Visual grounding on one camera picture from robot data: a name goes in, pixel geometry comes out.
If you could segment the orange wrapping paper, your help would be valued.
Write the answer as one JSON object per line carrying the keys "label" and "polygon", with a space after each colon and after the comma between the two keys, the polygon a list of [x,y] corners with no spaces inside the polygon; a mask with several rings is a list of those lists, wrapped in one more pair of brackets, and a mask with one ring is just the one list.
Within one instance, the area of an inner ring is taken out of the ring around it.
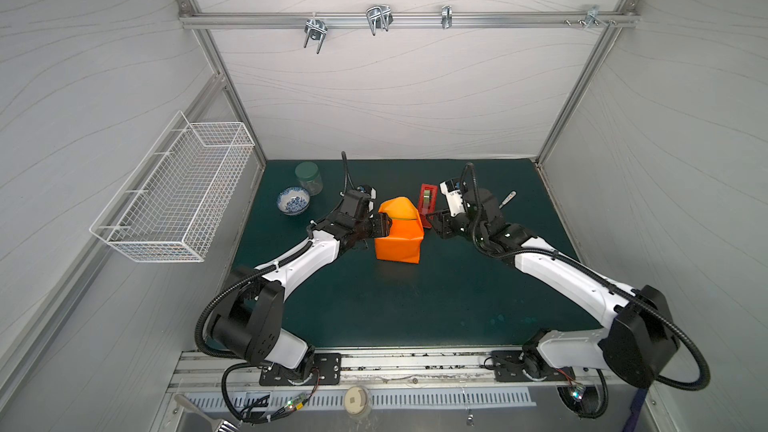
{"label": "orange wrapping paper", "polygon": [[383,202],[378,209],[391,220],[389,234],[375,239],[376,258],[382,261],[418,264],[424,229],[417,208],[407,197]]}

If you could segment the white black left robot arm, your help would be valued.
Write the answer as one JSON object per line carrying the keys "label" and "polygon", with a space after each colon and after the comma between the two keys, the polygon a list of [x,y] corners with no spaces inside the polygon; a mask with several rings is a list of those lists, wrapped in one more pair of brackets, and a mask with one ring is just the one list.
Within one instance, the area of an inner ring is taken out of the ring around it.
{"label": "white black left robot arm", "polygon": [[240,276],[204,307],[193,332],[197,349],[214,358],[240,359],[247,366],[279,366],[286,377],[307,380],[315,349],[283,328],[286,299],[357,242],[385,238],[392,226],[385,213],[309,225],[306,239],[270,262],[241,268]]}

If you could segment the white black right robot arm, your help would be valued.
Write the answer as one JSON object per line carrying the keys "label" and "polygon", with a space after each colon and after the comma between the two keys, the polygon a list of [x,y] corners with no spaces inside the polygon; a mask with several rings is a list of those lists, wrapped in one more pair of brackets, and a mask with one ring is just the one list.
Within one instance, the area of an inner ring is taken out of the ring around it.
{"label": "white black right robot arm", "polygon": [[615,281],[530,229],[507,222],[498,200],[486,189],[474,191],[449,180],[439,190],[447,206],[427,219],[440,237],[467,239],[481,254],[548,285],[597,321],[596,329],[539,332],[524,346],[531,365],[608,369],[639,389],[659,382],[700,391],[710,384],[706,358],[673,322],[661,291]]}

